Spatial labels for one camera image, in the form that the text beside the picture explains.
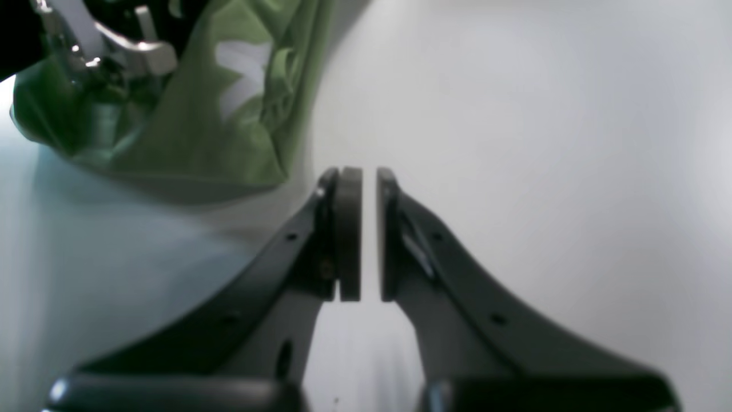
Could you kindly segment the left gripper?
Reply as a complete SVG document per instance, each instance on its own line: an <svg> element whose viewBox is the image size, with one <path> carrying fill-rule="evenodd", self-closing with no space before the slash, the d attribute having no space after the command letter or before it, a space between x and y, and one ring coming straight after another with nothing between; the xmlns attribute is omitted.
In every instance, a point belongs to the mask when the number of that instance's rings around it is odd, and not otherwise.
<svg viewBox="0 0 732 412"><path fill-rule="evenodd" d="M175 71L167 1L33 1L44 47L74 80L136 81Z"/></svg>

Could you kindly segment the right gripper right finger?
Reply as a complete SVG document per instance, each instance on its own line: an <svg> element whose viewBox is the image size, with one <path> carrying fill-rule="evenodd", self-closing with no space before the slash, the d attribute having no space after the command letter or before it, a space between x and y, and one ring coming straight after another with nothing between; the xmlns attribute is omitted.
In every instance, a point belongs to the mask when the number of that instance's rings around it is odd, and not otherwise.
<svg viewBox="0 0 732 412"><path fill-rule="evenodd" d="M410 321L418 411L680 411L666 377L599 347L500 284L449 227L376 173L381 297Z"/></svg>

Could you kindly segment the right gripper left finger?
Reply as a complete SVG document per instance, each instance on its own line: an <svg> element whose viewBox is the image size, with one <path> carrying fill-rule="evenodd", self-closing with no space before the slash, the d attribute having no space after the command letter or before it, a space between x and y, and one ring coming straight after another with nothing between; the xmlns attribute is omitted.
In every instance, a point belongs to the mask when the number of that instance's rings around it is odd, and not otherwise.
<svg viewBox="0 0 732 412"><path fill-rule="evenodd" d="M74 368L47 411L307 411L326 302L361 297L363 171L329 168L235 279L172 324Z"/></svg>

